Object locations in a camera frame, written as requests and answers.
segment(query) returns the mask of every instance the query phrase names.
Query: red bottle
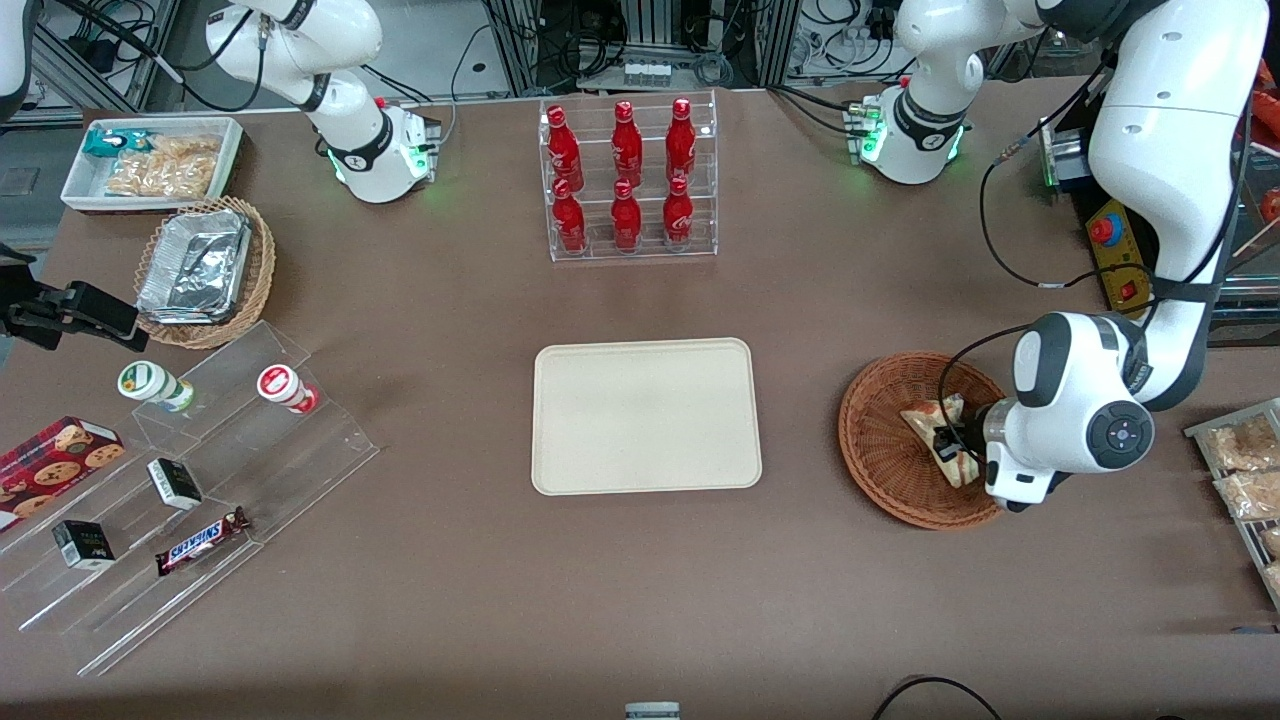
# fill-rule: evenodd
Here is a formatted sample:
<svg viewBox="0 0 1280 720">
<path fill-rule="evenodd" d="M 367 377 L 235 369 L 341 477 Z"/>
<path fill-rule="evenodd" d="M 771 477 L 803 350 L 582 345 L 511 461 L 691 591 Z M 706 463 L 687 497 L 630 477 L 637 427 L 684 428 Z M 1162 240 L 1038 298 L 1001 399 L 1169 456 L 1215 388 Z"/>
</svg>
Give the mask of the red bottle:
<svg viewBox="0 0 1280 720">
<path fill-rule="evenodd" d="M 671 127 L 667 128 L 667 181 L 676 176 L 689 177 L 694 172 L 694 123 L 689 114 L 687 97 L 677 97 L 671 104 Z"/>
<path fill-rule="evenodd" d="M 634 119 L 635 110 L 626 100 L 613 106 L 613 167 L 618 177 L 640 187 L 640 168 L 644 165 L 644 141 Z"/>
<path fill-rule="evenodd" d="M 556 201 L 552 202 L 552 218 L 556 219 L 556 233 L 561 238 L 561 246 L 570 255 L 586 252 L 586 220 L 582 219 L 582 206 L 568 190 L 568 181 L 556 178 L 552 193 L 556 196 Z"/>
<path fill-rule="evenodd" d="M 631 183 L 613 183 L 613 243 L 618 252 L 635 255 L 640 249 L 640 204 L 631 197 Z"/>
<path fill-rule="evenodd" d="M 570 192 L 582 190 L 582 154 L 577 149 L 577 137 L 564 124 L 564 108 L 552 105 L 547 109 L 547 123 L 552 126 L 547 149 L 552 154 L 552 169 L 556 177 L 568 181 Z"/>
<path fill-rule="evenodd" d="M 690 229 L 694 225 L 694 201 L 689 199 L 689 179 L 671 178 L 671 195 L 662 204 L 662 224 L 667 229 L 667 249 L 684 252 L 689 249 Z"/>
</svg>

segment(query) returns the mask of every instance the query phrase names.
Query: candy bar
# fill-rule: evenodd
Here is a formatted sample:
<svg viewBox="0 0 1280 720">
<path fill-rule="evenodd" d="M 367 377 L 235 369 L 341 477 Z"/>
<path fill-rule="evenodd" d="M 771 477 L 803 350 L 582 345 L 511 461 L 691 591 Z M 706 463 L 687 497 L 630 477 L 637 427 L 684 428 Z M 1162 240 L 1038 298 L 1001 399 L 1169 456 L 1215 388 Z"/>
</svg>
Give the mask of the candy bar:
<svg viewBox="0 0 1280 720">
<path fill-rule="evenodd" d="M 216 523 L 182 541 L 169 552 L 156 553 L 156 568 L 160 570 L 160 577 L 173 573 L 178 566 L 195 560 L 206 550 L 238 534 L 247 527 L 248 519 L 244 518 L 243 507 L 237 507 L 234 512 L 223 515 Z"/>
</svg>

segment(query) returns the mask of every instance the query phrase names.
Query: snack bag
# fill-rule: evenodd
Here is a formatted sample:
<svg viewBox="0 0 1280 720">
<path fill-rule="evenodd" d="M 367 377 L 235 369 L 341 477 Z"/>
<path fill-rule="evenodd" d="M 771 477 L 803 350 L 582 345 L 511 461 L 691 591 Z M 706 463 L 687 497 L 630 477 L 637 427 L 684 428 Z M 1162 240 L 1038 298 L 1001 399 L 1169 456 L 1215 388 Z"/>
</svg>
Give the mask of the snack bag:
<svg viewBox="0 0 1280 720">
<path fill-rule="evenodd" d="M 942 404 L 946 407 L 947 418 L 952 423 L 959 423 L 960 413 L 964 411 L 964 398 L 956 393 L 943 398 Z M 938 407 L 937 401 L 925 400 L 899 414 L 915 430 L 915 434 L 920 437 L 924 446 L 929 448 L 929 455 L 933 456 L 933 461 L 937 462 L 938 469 L 946 475 L 951 487 L 960 488 L 978 479 L 978 461 L 968 452 L 960 451 L 951 460 L 943 461 L 933 451 L 933 437 L 937 434 L 937 428 L 946 425 L 946 420 L 942 418 L 942 409 Z"/>
</svg>

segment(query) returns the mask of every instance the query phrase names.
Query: cookie box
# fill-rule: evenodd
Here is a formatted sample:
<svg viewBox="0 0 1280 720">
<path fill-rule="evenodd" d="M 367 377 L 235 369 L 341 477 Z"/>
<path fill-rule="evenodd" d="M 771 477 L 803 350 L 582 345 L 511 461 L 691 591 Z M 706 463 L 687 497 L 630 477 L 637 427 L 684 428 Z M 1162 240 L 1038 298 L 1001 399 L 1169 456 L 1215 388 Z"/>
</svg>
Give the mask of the cookie box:
<svg viewBox="0 0 1280 720">
<path fill-rule="evenodd" d="M 122 455 L 114 432 L 69 416 L 0 455 L 0 533 Z"/>
</svg>

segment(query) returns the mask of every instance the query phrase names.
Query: brown table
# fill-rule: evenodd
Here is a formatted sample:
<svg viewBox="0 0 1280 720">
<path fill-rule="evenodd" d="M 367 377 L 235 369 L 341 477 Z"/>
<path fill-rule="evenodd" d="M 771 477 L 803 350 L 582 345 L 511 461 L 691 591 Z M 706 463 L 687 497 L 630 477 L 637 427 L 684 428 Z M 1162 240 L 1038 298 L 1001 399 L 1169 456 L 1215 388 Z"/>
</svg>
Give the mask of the brown table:
<svg viewBox="0 0 1280 720">
<path fill-rule="evenodd" d="M 849 167 L 840 137 L 764 92 L 721 92 L 722 252 L 664 266 L 552 266 L 534 102 L 465 108 L 439 182 L 388 206 L 334 182 L 302 115 L 243 117 L 233 188 L 279 243 L 266 318 L 385 450 L 104 678 L 0 625 L 0 717 L 608 719 L 669 698 L 691 720 L 849 719 L 916 673 L 1005 717 L 1276 712 L 1280 641 L 1228 634 L 1275 615 L 1180 436 L 1280 395 L 1274 352 L 1213 352 L 1139 466 L 973 532 L 893 520 L 840 457 L 837 404 L 873 359 L 1101 307 L 1096 286 L 1014 282 L 978 234 L 979 174 L 1073 87 L 984 88 L 964 154 L 925 187 Z M 1068 278 L 1088 255 L 1038 177 L 1027 152 L 993 178 L 993 233 L 1025 273 Z M 155 223 L 68 213 L 47 279 L 131 296 Z M 540 348 L 721 336 L 754 356 L 759 484 L 534 491 Z M 1009 352 L 974 363 L 1007 382 Z M 125 416 L 111 383 L 129 359 L 83 337 L 19 346 L 0 446 L 64 413 Z M 982 716 L 948 688 L 891 716 L 925 708 Z"/>
</svg>

